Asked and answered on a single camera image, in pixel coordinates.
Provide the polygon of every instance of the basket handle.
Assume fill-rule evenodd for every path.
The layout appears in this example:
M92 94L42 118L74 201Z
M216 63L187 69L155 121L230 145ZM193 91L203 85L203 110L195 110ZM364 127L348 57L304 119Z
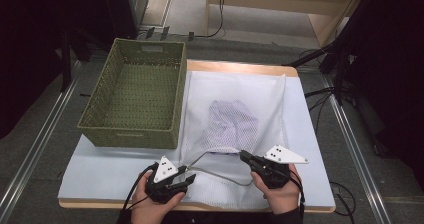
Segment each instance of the basket handle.
M141 46L141 50L144 52L163 52L163 46L162 45L146 45Z
M143 133L115 133L118 137L144 137Z

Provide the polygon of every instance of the hand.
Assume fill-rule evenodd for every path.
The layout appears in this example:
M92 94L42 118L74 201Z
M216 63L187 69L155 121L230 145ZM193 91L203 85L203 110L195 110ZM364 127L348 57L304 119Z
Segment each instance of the hand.
M296 167L293 164L289 164L289 168L298 175ZM264 193L264 198L267 199L269 207L275 215L298 208L300 191L292 181L287 182L282 188L269 189L256 172L251 172L251 175L255 186ZM297 179L293 173L290 176L300 183L301 180Z
M137 189L132 197L133 203L147 197L145 193L146 183L152 172L148 172L141 177L137 185ZM173 196L166 204L160 204L147 198L132 207L131 222L132 224L160 224L165 215L180 203L185 193L180 192Z

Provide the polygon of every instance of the white fabric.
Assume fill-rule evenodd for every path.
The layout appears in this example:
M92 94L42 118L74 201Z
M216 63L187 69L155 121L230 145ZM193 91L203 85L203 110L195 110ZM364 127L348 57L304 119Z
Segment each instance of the white fabric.
M194 167L249 183L250 168L235 153L246 150L263 156L275 145L288 147L282 118L285 80L285 76L193 73L181 164L190 165L207 153ZM199 171L187 175L192 173L197 176L196 188L187 193L191 201L232 209L267 207L253 184L240 186ZM228 199L234 202L222 202Z

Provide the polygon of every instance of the green basket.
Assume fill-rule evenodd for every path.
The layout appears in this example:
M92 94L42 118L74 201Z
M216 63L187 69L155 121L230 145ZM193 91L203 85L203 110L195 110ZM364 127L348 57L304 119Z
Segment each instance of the green basket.
M184 43L115 39L78 129L95 146L175 149Z

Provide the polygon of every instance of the white plastic fin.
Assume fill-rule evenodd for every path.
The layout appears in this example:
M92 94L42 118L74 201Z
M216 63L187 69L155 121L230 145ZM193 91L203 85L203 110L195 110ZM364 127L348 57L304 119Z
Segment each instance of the white plastic fin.
M162 159L160 159L159 167L156 171L155 179L153 179L153 182L158 183L177 173L178 169L174 166L174 164L172 164L168 158L166 158L166 156L163 156Z
M264 158L273 162L288 164L288 163L308 163L308 159L299 156L283 146L274 146L265 155Z

